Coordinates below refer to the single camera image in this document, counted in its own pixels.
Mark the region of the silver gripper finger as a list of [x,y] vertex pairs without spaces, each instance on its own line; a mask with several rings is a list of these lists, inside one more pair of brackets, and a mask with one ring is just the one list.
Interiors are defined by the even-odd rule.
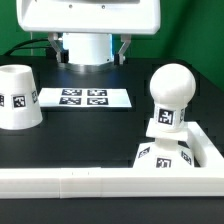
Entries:
[[114,64],[122,65],[125,61],[125,52],[129,48],[131,44],[131,35],[130,34],[122,34],[121,35],[122,46],[119,51],[114,54]]
[[48,41],[56,52],[56,59],[59,63],[68,62],[68,51],[63,48],[63,42],[58,33],[49,33]]

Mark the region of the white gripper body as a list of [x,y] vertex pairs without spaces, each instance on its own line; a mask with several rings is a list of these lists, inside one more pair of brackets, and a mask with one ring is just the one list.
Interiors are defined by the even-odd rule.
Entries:
[[155,34],[161,24],[160,0],[16,0],[25,31]]

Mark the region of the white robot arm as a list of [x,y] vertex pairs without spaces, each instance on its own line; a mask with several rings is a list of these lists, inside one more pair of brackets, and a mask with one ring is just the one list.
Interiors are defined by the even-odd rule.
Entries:
[[20,27],[46,32],[63,67],[94,71],[124,62],[133,35],[160,29],[160,0],[16,0]]

